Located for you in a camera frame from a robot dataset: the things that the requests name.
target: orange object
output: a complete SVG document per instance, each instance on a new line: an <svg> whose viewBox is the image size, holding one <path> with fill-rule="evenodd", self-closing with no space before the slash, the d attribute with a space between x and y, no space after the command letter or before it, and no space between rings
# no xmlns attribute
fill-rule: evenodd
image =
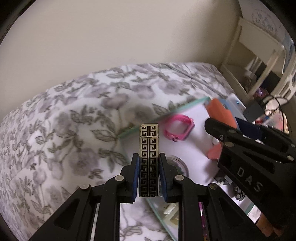
<svg viewBox="0 0 296 241"><path fill-rule="evenodd" d="M230 110L225 109L222 103L217 99L213 99L206 106L207 112L211 118L227 124L233 128L237 128L237 122L235 121Z"/></svg>
<svg viewBox="0 0 296 241"><path fill-rule="evenodd" d="M224 124L227 124L235 129L237 129L237 122L233 117L230 110L225 109L223 104L217 99L213 99L210 103L206 106L207 112L209 117L220 121ZM211 160L218 160L220 158L222 152L222 143L214 145L208 152L207 158Z"/></svg>

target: navy blue object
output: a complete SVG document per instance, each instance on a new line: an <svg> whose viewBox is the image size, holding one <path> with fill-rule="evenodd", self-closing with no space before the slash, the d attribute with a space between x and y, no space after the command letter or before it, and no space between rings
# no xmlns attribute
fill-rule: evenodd
<svg viewBox="0 0 296 241"><path fill-rule="evenodd" d="M159 163L159 178L160 178L160 183L161 183L161 189L162 189L162 194L163 194L163 198L166 201L168 199L168 193L167 193L167 183L165 181L165 171L163 168L163 162L161 161L161 159L158 160Z"/></svg>
<svg viewBox="0 0 296 241"><path fill-rule="evenodd" d="M136 167L135 167L135 173L133 176L133 189L132 189L132 200L136 200L137 196L137 189L138 189L138 181L139 181L139 163L140 163L140 157L137 155L137 161L136 161Z"/></svg>
<svg viewBox="0 0 296 241"><path fill-rule="evenodd" d="M260 127L258 125L253 125L250 122L247 122L245 120L235 118L237 121L237 124L239 126L240 131L247 137L251 139L262 139L262 132L260 130Z"/></svg>

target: gray floral pattern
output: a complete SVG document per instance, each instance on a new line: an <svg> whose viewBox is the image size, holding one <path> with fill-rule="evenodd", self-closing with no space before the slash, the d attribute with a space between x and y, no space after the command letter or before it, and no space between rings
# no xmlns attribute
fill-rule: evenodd
<svg viewBox="0 0 296 241"><path fill-rule="evenodd" d="M122 133L231 92L210 64L170 63L102 70L36 95L0 124L0 213L28 240L79 185L103 184L129 163ZM144 199L120 215L121 241L171 240Z"/></svg>

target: pink watch case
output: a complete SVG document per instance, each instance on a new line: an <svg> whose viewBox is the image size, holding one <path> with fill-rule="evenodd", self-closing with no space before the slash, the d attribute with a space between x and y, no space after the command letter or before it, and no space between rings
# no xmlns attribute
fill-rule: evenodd
<svg viewBox="0 0 296 241"><path fill-rule="evenodd" d="M185 124L188 125L188 127L186 128L186 130L184 131L184 133L182 134L173 134L173 133L170 133L168 130L171 126L171 124L174 122L174 121L181 121ZM194 122L193 122L193 119L189 118L188 116L186 115L181 115L181 114L177 114L177 115L174 115L172 116L167 122L166 122L166 128L163 132L164 136L172 141L184 141L190 134L190 132L192 131L192 129L194 128Z"/></svg>

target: metal lighter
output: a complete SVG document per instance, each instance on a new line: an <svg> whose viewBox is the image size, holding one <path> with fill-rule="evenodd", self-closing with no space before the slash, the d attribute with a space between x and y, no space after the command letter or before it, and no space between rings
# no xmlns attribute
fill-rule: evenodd
<svg viewBox="0 0 296 241"><path fill-rule="evenodd" d="M158 196L158 124L140 127L139 197Z"/></svg>

